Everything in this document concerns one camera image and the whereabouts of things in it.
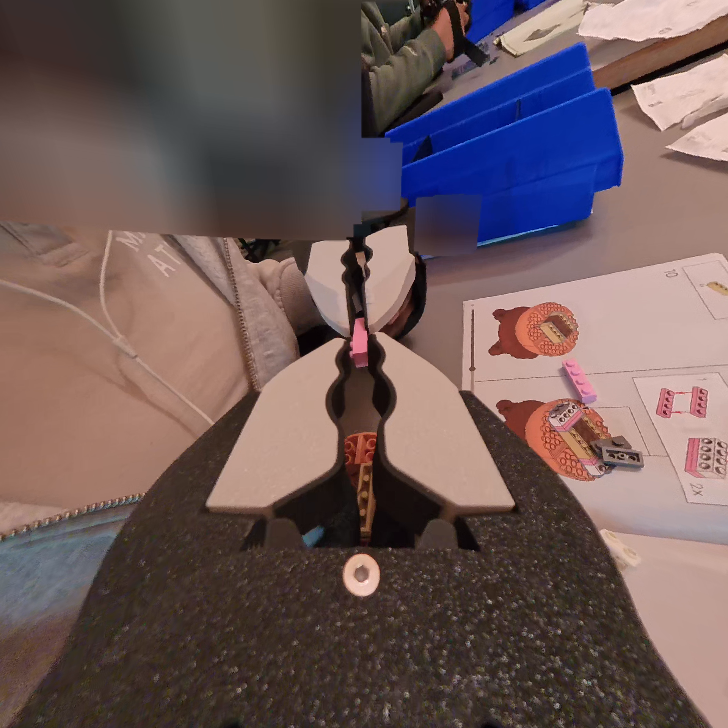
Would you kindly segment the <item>blue jeans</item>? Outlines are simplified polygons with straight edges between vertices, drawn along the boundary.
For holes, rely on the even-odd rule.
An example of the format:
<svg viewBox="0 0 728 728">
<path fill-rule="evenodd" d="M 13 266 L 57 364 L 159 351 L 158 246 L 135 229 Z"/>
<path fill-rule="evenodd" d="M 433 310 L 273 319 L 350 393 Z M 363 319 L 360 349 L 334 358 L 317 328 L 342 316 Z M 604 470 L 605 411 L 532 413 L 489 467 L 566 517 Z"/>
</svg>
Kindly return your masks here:
<svg viewBox="0 0 728 728">
<path fill-rule="evenodd" d="M 58 658 L 96 573 L 143 496 L 61 510 L 1 503 L 1 725 Z"/>
</svg>

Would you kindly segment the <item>open building instruction booklet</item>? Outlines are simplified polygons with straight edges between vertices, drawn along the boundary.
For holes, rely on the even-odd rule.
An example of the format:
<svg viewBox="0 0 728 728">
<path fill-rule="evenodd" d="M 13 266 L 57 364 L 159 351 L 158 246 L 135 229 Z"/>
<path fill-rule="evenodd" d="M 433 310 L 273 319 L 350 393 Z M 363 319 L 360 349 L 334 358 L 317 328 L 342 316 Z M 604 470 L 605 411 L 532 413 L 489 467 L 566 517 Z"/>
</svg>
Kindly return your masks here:
<svg viewBox="0 0 728 728">
<path fill-rule="evenodd" d="M 463 304 L 462 387 L 601 527 L 726 544 L 726 260 L 715 253 Z M 576 359 L 598 395 L 577 398 Z M 606 468 L 624 437 L 644 468 Z"/>
</svg>

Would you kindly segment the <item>grey desk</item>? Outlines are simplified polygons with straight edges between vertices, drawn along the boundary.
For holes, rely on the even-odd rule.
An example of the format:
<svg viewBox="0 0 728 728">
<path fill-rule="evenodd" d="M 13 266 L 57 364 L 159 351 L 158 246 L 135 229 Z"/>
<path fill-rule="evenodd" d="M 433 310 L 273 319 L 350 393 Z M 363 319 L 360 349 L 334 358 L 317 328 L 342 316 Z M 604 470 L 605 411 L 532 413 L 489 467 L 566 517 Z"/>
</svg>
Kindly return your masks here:
<svg viewBox="0 0 728 728">
<path fill-rule="evenodd" d="M 684 130 L 658 130 L 629 89 L 614 96 L 624 150 L 620 187 L 591 216 L 561 229 L 430 262 L 411 348 L 462 384 L 463 304 L 541 287 L 726 256 L 726 162 L 666 149 Z M 618 532 L 642 558 L 625 581 L 664 660 L 712 726 L 726 726 L 726 544 Z"/>
</svg>

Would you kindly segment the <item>tan brick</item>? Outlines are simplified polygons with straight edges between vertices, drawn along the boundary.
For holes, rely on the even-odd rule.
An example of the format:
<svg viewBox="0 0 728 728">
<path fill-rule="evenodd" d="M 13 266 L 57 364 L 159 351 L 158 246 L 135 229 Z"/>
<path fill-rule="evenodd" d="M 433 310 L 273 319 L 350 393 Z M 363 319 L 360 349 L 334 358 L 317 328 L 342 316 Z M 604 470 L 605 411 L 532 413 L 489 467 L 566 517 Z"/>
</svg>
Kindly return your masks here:
<svg viewBox="0 0 728 728">
<path fill-rule="evenodd" d="M 359 512 L 360 543 L 368 544 L 371 539 L 373 520 L 376 512 L 371 461 L 358 465 L 358 471 L 354 477 L 354 485 Z"/>
</svg>

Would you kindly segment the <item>small white brick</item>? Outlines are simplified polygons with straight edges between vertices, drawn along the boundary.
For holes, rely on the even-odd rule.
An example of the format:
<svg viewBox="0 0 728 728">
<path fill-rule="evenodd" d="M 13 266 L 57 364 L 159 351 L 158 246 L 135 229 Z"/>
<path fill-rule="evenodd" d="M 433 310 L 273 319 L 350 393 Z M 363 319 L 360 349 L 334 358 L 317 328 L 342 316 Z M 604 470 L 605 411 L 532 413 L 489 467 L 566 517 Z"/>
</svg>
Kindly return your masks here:
<svg viewBox="0 0 728 728">
<path fill-rule="evenodd" d="M 599 535 L 619 571 L 634 569 L 641 564 L 642 558 L 639 554 L 625 544 L 614 532 L 601 529 Z"/>
</svg>

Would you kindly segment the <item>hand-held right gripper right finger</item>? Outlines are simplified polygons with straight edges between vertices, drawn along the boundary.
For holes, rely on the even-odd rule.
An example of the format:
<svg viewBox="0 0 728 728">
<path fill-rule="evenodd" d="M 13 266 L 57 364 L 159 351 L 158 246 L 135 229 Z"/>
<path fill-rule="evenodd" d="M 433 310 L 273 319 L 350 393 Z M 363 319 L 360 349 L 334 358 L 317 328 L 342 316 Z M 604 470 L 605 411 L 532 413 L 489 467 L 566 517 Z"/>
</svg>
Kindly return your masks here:
<svg viewBox="0 0 728 728">
<path fill-rule="evenodd" d="M 453 382 L 384 333 L 373 336 L 381 416 L 375 496 L 396 520 L 507 513 L 515 502 Z"/>
</svg>

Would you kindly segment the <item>dark grey brick plate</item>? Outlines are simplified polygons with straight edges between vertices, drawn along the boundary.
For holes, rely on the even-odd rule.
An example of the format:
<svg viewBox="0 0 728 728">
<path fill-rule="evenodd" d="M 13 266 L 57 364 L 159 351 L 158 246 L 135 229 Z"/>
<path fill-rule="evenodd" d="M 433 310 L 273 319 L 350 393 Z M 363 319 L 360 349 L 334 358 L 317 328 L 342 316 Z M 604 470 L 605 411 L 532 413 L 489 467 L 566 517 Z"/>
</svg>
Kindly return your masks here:
<svg viewBox="0 0 728 728">
<path fill-rule="evenodd" d="M 631 447 L 622 436 L 602 438 L 591 442 L 592 450 L 606 468 L 641 470 L 644 468 L 643 454 Z"/>
</svg>

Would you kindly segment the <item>round orange lego pot build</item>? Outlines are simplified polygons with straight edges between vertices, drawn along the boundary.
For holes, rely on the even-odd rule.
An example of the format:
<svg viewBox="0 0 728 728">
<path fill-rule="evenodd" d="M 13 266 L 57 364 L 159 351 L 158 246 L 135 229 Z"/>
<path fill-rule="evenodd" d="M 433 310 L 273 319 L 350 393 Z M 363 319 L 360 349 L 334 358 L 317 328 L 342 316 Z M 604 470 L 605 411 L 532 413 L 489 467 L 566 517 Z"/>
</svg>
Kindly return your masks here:
<svg viewBox="0 0 728 728">
<path fill-rule="evenodd" d="M 345 438 L 344 464 L 354 490 L 354 477 L 358 471 L 358 465 L 371 461 L 373 467 L 376 444 L 377 433 L 375 432 L 360 432 Z"/>
</svg>

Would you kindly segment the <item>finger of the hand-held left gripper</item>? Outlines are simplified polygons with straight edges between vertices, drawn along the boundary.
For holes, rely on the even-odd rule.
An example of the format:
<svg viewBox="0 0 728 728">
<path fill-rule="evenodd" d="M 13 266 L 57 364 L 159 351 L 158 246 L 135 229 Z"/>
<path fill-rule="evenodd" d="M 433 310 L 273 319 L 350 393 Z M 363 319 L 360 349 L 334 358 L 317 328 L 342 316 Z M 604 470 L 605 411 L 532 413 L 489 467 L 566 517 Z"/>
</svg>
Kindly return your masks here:
<svg viewBox="0 0 728 728">
<path fill-rule="evenodd" d="M 323 240 L 310 249 L 305 281 L 324 322 L 350 338 L 365 315 L 365 269 L 358 240 Z"/>
<path fill-rule="evenodd" d="M 391 323 L 403 306 L 416 277 L 416 259 L 410 251 L 405 226 L 390 226 L 364 240 L 367 278 L 363 286 L 369 333 Z"/>
</svg>

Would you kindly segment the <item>blue plastic bin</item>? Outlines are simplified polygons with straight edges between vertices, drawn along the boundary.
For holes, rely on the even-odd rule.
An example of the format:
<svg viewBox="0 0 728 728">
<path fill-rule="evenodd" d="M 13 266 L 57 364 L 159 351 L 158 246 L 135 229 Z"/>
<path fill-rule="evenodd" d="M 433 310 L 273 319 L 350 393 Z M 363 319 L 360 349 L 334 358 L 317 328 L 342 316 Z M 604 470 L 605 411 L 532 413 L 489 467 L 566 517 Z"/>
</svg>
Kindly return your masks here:
<svg viewBox="0 0 728 728">
<path fill-rule="evenodd" d="M 480 198 L 478 245 L 587 219 L 624 154 L 609 89 L 580 42 L 386 132 L 402 196 Z"/>
</svg>

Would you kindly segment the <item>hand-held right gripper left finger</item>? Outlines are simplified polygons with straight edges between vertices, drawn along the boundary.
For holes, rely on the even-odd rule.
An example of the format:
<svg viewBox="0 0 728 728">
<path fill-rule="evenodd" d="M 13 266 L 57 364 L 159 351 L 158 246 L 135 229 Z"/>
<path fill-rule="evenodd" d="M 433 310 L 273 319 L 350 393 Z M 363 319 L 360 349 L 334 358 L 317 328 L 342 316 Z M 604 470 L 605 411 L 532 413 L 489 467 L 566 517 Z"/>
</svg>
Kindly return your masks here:
<svg viewBox="0 0 728 728">
<path fill-rule="evenodd" d="M 211 513 L 328 520 L 343 508 L 347 359 L 348 341 L 334 339 L 264 385 L 207 498 Z"/>
</svg>

